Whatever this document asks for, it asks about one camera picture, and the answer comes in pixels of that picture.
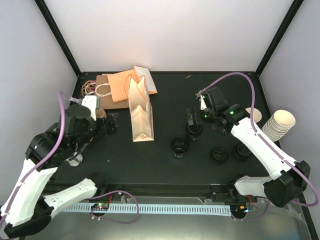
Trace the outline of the black paper coffee cup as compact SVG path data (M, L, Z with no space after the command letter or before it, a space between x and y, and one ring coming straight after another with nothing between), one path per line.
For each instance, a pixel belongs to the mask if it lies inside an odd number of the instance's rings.
M202 125L185 125L185 139L188 143L195 143L198 138L201 136L203 132L203 126Z

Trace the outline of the printed white paper bag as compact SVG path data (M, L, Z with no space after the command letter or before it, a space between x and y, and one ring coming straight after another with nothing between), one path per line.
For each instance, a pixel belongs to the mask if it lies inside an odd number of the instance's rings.
M128 83L128 103L131 119L132 141L146 142L154 140L153 109L146 84L142 75L139 82L133 78Z

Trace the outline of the black plastic cup lid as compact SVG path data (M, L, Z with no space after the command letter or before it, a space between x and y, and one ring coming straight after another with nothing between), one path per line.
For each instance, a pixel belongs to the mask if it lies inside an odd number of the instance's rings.
M222 165L228 160L229 153L225 148L216 146L210 151L209 156L214 163Z

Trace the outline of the brown pulp cup carrier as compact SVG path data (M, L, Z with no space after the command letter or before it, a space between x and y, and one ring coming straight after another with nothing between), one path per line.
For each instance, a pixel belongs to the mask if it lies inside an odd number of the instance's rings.
M106 120L108 115L106 113L106 111L102 108L96 109L95 110L95 114L96 114L96 119L102 119L102 120Z

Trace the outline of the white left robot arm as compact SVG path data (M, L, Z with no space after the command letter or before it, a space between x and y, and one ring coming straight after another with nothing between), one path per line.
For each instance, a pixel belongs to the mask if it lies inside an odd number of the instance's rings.
M8 238L35 235L70 205L92 197L101 200L107 195L105 181L92 173L71 187L42 196L63 162L81 157L93 140L116 133L112 115L94 119L95 113L95 108L71 105L62 109L58 122L32 139L14 190L0 208L0 219L6 223L4 232Z

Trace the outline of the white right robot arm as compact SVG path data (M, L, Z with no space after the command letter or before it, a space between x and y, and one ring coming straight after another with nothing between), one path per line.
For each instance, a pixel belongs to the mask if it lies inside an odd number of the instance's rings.
M266 169L263 177L242 176L227 189L228 198L240 201L246 195L264 197L282 208L307 188L311 168L283 152L251 121L239 104L229 106L218 87L211 87L196 97L199 108L186 110L187 128L191 131L209 123L221 135L232 135L252 153Z

